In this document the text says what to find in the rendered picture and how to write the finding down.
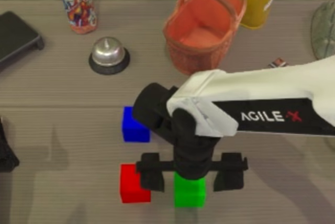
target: wooden table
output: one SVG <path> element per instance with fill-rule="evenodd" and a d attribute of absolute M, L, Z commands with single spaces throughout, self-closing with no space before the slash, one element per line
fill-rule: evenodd
<path fill-rule="evenodd" d="M 241 28 L 221 67 L 227 72 L 262 69 L 278 57 L 290 64 L 314 61 L 310 21 L 318 1 L 275 2 L 265 27 Z M 10 145 L 21 160 L 0 175 L 1 224 L 109 223 L 335 223 L 335 153 L 316 137 L 241 133 L 224 138 L 215 152 L 241 151 L 249 158 L 245 188 L 212 192 L 202 209 L 175 209 L 172 174 L 166 193 L 149 205 L 123 205 L 119 165 L 142 152 L 171 147 L 123 143 L 122 107 L 150 82 L 180 85 L 165 53 L 162 26 L 174 1 L 97 2 L 99 29 L 80 36 L 69 29 L 60 1 L 1 1 L 36 28 L 46 48 L 0 73 L 0 113 Z M 115 36 L 129 49 L 131 64 L 116 76 L 88 66 L 93 43 Z"/>

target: red cube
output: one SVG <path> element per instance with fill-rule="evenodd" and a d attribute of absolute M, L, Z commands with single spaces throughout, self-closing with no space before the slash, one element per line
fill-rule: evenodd
<path fill-rule="evenodd" d="M 122 203 L 149 203 L 151 191 L 141 188 L 140 174 L 135 164 L 122 164 L 120 173 L 120 196 Z"/>

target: plastic basket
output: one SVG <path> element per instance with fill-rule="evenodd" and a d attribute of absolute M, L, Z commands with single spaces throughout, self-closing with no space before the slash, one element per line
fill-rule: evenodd
<path fill-rule="evenodd" d="M 245 8 L 246 0 L 178 0 L 163 29 L 174 66 L 187 75 L 216 69 Z"/>

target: table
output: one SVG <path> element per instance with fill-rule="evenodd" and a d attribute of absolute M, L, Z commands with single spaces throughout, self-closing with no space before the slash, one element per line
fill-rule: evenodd
<path fill-rule="evenodd" d="M 319 1 L 276 1 L 260 30 L 240 28 L 221 68 L 256 70 L 280 57 L 290 64 L 314 61 L 310 21 Z M 1 224 L 89 223 L 335 223 L 335 154 L 323 138 L 239 133 L 215 152 L 249 158 L 245 188 L 213 193 L 207 177 L 202 209 L 175 209 L 173 176 L 152 203 L 123 205 L 119 165 L 142 152 L 172 149 L 154 137 L 148 144 L 122 142 L 122 107 L 149 83 L 180 85 L 186 76 L 164 48 L 162 26 L 174 1 L 96 2 L 99 29 L 76 35 L 60 1 L 1 1 L 37 29 L 46 48 L 0 72 L 0 113 L 10 145 L 21 160 L 0 175 Z M 115 36 L 129 49 L 131 64 L 116 76 L 88 66 L 96 39 Z"/>

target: agile-x logo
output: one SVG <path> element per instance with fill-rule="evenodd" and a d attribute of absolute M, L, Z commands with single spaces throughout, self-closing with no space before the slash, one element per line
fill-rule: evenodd
<path fill-rule="evenodd" d="M 302 122 L 298 111 L 288 111 L 285 118 L 280 111 L 250 111 L 241 113 L 242 121 L 263 121 L 263 122 L 285 122 L 285 118 L 290 118 L 292 122 Z"/>

